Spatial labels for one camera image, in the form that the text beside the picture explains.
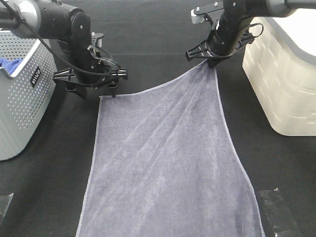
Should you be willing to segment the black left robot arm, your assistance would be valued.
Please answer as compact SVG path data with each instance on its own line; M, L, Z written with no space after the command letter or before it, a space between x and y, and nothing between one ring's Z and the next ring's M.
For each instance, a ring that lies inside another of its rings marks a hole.
M60 0L2 0L0 26L21 39L38 39L55 57L45 40L57 40L69 68L55 72L55 83L68 92L87 97L87 88L107 87L112 97L120 79L128 74L110 54L102 56L103 33L91 31L90 16Z

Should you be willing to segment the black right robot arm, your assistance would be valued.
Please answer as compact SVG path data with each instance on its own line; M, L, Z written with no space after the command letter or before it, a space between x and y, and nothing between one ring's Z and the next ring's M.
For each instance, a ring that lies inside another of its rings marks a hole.
M254 42L256 37L249 32L253 18L284 18L299 8L315 7L314 0L215 0L198 6L191 10L192 23L208 22L211 30L207 39L186 51L186 58L205 59L213 68Z

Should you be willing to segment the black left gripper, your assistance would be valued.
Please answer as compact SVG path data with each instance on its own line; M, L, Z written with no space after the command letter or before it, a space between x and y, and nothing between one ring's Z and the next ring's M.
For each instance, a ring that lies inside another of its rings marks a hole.
M55 82L65 82L66 90L82 99L87 98L85 87L106 85L111 96L116 98L119 79L128 79L127 69L122 68L111 56L102 57L100 48L89 46L87 53L76 56L77 66L54 73Z

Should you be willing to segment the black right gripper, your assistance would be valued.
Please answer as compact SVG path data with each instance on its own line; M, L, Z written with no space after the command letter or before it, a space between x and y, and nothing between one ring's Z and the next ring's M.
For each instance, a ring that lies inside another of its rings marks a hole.
M252 19L227 20L221 17L206 40L186 51L187 61L207 59L209 68L216 67L222 59L231 57L247 44L253 43L254 36L249 32Z

